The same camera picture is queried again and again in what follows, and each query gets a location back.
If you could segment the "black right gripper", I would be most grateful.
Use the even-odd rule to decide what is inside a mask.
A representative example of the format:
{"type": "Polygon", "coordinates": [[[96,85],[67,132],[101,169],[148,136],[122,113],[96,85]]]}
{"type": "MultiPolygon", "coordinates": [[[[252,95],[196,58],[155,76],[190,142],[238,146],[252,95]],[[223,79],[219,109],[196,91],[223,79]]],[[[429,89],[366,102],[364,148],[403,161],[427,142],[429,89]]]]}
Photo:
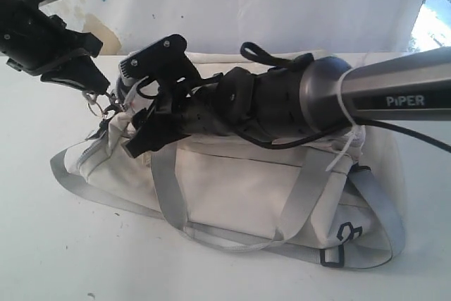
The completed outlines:
{"type": "Polygon", "coordinates": [[[137,158],[145,152],[157,152],[192,135],[225,135],[226,126],[213,108],[218,78],[157,83],[155,108],[142,109],[132,117],[135,135],[125,143],[129,156],[137,158]]]}

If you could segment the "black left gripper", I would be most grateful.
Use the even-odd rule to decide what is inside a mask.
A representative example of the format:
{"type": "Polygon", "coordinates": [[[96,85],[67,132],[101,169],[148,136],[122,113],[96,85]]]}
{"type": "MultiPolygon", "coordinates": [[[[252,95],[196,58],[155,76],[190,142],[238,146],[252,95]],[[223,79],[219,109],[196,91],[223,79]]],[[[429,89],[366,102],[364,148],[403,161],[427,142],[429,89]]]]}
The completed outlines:
{"type": "Polygon", "coordinates": [[[91,58],[98,57],[102,47],[103,42],[91,32],[63,31],[63,26],[34,4],[1,0],[1,53],[10,58],[10,66],[16,70],[29,75],[43,73],[42,82],[106,93],[109,81],[91,58]],[[60,56],[74,59],[47,71],[60,56]]]}

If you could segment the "right robot arm black grey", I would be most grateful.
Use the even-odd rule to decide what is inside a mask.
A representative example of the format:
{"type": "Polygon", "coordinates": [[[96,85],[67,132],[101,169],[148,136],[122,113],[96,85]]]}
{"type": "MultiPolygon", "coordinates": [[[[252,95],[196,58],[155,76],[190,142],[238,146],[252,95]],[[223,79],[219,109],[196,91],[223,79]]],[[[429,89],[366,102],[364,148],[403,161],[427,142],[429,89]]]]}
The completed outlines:
{"type": "Polygon", "coordinates": [[[353,125],[392,130],[450,150],[399,121],[450,119],[450,49],[441,47],[354,68],[336,56],[276,58],[246,42],[242,55],[267,66],[201,78],[183,50],[152,46],[144,82],[156,82],[151,105],[132,120],[131,157],[193,135],[236,135],[282,150],[346,133],[353,125]]]}

